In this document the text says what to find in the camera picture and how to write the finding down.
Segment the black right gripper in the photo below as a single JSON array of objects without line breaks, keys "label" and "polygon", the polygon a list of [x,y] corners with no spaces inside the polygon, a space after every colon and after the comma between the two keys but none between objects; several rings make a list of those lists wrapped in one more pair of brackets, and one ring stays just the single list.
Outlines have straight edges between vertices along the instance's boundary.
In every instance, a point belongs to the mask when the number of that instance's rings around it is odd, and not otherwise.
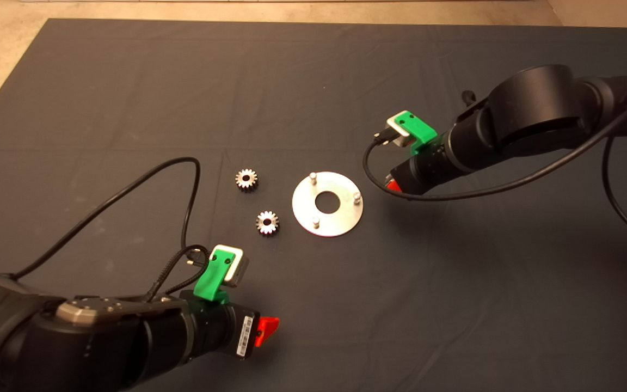
[{"label": "black right gripper", "polygon": [[431,143],[390,171],[385,187],[394,193],[421,195],[459,177],[443,143]]}]

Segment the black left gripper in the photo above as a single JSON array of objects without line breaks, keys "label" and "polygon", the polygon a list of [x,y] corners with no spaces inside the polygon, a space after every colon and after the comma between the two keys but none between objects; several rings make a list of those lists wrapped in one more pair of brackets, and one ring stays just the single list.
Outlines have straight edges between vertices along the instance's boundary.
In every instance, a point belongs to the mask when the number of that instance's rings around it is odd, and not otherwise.
[{"label": "black left gripper", "polygon": [[189,358],[220,352],[239,360],[249,359],[279,328],[277,317],[261,317],[259,311],[235,304],[203,299],[188,302],[194,340]]}]

